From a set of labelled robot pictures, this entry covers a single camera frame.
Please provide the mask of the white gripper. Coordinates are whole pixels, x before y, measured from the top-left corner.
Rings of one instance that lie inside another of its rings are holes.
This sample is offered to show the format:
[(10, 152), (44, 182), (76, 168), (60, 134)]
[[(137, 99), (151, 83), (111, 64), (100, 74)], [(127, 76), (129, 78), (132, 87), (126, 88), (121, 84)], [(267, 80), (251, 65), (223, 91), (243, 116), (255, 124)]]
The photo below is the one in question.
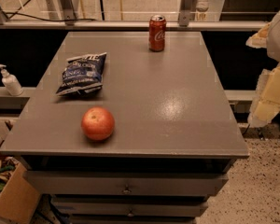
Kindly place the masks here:
[[(280, 10), (245, 44), (254, 49), (266, 49), (270, 58), (280, 62)], [(263, 69), (259, 75), (256, 95), (249, 110), (248, 123), (252, 128), (271, 123), (280, 112), (280, 63), (272, 70)]]

